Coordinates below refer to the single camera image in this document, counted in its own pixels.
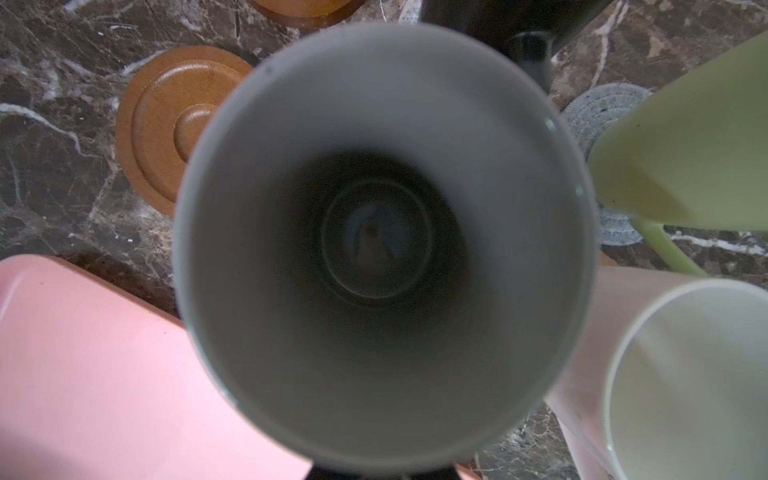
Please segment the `grey mug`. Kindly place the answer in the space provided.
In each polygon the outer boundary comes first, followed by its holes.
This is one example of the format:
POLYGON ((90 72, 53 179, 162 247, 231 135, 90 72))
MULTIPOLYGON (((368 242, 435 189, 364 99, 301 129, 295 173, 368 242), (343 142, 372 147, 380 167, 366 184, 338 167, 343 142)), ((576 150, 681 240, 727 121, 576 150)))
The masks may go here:
POLYGON ((183 174, 172 267, 219 392, 312 479, 454 479, 571 358, 597 270, 582 152, 518 65, 348 24, 253 69, 183 174))

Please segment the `green mug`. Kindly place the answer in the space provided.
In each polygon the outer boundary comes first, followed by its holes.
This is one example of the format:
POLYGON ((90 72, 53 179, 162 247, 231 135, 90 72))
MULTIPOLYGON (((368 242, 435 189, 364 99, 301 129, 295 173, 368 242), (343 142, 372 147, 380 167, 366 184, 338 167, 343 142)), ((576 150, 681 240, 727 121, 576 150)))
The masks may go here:
POLYGON ((677 272, 705 273, 667 225, 766 231, 767 35, 642 101, 598 138, 588 168, 597 200, 677 272))

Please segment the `white mug pink handle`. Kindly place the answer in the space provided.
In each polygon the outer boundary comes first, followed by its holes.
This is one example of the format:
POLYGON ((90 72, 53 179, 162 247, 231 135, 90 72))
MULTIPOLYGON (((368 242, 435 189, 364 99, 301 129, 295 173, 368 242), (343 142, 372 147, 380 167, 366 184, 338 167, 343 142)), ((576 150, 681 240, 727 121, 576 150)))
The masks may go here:
POLYGON ((604 266, 546 402, 612 479, 763 479, 767 293, 604 266))

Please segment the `dark wooden coaster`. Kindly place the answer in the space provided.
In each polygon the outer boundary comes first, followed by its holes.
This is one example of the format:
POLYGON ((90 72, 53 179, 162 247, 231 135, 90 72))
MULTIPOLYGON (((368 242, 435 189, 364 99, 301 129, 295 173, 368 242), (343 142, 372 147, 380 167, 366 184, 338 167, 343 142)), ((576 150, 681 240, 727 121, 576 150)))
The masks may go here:
POLYGON ((353 15, 364 0, 250 0, 265 17, 287 27, 315 30, 353 15))

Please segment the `blue-grey woven coaster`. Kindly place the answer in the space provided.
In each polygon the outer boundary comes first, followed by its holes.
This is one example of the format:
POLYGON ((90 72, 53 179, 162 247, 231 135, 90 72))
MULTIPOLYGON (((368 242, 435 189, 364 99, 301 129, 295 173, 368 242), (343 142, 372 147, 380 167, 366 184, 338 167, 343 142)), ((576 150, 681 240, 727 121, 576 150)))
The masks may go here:
MULTIPOLYGON (((651 95, 649 89, 638 85, 609 83, 586 91, 567 105, 562 115, 585 159, 588 159, 593 145, 610 125, 651 95)), ((598 205, 598 211, 602 245, 623 247, 643 240, 625 214, 602 204, 598 205)))

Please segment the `white woven coaster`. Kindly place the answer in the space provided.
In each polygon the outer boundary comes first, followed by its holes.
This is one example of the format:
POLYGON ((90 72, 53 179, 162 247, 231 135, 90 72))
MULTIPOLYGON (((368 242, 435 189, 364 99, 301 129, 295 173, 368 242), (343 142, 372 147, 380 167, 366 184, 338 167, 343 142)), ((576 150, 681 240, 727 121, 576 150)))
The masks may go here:
POLYGON ((406 0, 398 21, 407 24, 417 23, 420 17, 421 6, 422 0, 406 0))

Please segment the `black mug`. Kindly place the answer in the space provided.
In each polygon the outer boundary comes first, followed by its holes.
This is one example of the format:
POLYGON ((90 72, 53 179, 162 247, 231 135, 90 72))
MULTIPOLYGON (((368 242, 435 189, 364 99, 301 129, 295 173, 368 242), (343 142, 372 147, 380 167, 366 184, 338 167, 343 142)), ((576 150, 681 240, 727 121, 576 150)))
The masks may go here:
POLYGON ((433 0, 421 4, 419 20, 492 47, 548 92, 553 56, 609 4, 609 0, 433 0))

